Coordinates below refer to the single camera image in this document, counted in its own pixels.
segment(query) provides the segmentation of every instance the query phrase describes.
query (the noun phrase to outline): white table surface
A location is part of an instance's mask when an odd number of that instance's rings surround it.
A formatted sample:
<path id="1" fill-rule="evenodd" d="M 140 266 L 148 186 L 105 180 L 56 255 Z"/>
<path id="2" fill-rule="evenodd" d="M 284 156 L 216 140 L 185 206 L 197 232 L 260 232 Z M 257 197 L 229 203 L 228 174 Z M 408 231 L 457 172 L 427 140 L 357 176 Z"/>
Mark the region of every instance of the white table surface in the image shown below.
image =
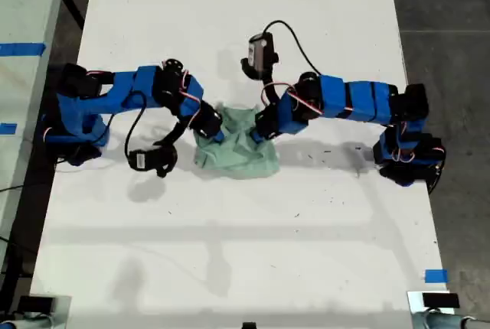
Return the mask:
<path id="1" fill-rule="evenodd" d="M 240 58 L 277 18 L 324 73 L 405 87 L 393 0 L 90 0 L 79 64 L 175 57 L 210 103 L 251 107 L 261 84 Z M 272 32 L 275 78 L 294 83 L 309 68 L 285 28 Z M 398 187 L 363 159 L 380 126 L 315 120 L 276 141 L 278 174 L 246 181 L 198 170 L 187 133 L 162 180 L 126 164 L 135 117 L 114 119 L 102 158 L 54 179 L 32 292 L 73 296 L 70 329 L 405 329 L 407 291 L 445 289 L 423 281 L 441 268 L 425 184 Z M 173 124 L 168 110 L 147 111 L 130 148 Z"/>
<path id="2" fill-rule="evenodd" d="M 0 135 L 0 189 L 24 182 L 60 1 L 0 0 L 0 43 L 46 44 L 40 57 L 0 57 L 0 123 L 17 124 L 14 135 Z M 0 236 L 10 234 L 20 196 L 0 193 Z M 0 264 L 6 247 L 0 241 Z"/>

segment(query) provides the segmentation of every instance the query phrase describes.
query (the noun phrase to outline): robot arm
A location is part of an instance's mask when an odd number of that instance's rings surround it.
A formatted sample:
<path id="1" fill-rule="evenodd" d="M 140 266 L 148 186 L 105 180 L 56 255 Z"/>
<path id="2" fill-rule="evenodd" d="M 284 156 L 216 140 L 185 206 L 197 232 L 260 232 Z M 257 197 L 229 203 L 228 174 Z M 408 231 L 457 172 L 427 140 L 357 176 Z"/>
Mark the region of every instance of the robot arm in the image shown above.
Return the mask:
<path id="1" fill-rule="evenodd" d="M 284 133 L 297 134 L 308 126 L 309 120 L 318 117 L 374 122 L 387 127 L 373 149 L 381 175 L 403 186 L 425 180 L 429 192 L 435 187 L 446 150 L 439 138 L 423 133 L 429 114 L 423 84 L 411 84 L 405 93 L 398 93 L 390 84 L 346 83 L 321 75 L 313 67 L 316 73 L 302 74 L 298 83 L 278 97 L 272 79 L 277 62 L 271 33 L 264 30 L 249 40 L 249 57 L 241 61 L 243 72 L 250 79 L 263 81 L 263 92 L 269 99 L 266 108 L 256 115 L 256 127 L 251 132 L 256 143 Z"/>
<path id="2" fill-rule="evenodd" d="M 112 88 L 101 94 L 103 85 Z M 68 64 L 61 75 L 54 104 L 44 116 L 44 141 L 53 158 L 63 158 L 72 165 L 101 156 L 109 137 L 109 126 L 115 114 L 140 109 L 125 141 L 129 166 L 137 171 L 156 169 L 164 177 L 173 169 L 177 152 L 173 143 L 186 128 L 200 136 L 220 142 L 221 116 L 202 100 L 199 82 L 177 60 L 167 60 L 163 69 L 139 67 L 133 72 L 110 73 L 89 71 Z M 128 150 L 132 130 L 147 108 L 167 107 L 178 122 L 162 140 L 149 150 Z M 101 114 L 111 114 L 104 124 Z"/>

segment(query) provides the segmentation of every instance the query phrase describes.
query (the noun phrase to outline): green cloth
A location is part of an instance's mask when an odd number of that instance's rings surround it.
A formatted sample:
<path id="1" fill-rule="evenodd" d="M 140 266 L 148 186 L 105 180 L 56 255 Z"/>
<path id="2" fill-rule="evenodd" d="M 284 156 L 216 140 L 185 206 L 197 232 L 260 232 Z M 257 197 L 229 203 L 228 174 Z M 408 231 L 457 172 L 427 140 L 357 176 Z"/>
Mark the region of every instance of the green cloth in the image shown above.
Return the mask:
<path id="1" fill-rule="evenodd" d="M 219 170 L 231 178 L 266 178 L 279 170 L 276 149 L 271 141 L 260 144 L 250 137 L 258 108 L 231 109 L 218 105 L 223 116 L 224 140 L 218 144 L 194 134 L 198 147 L 194 163 L 204 170 Z"/>

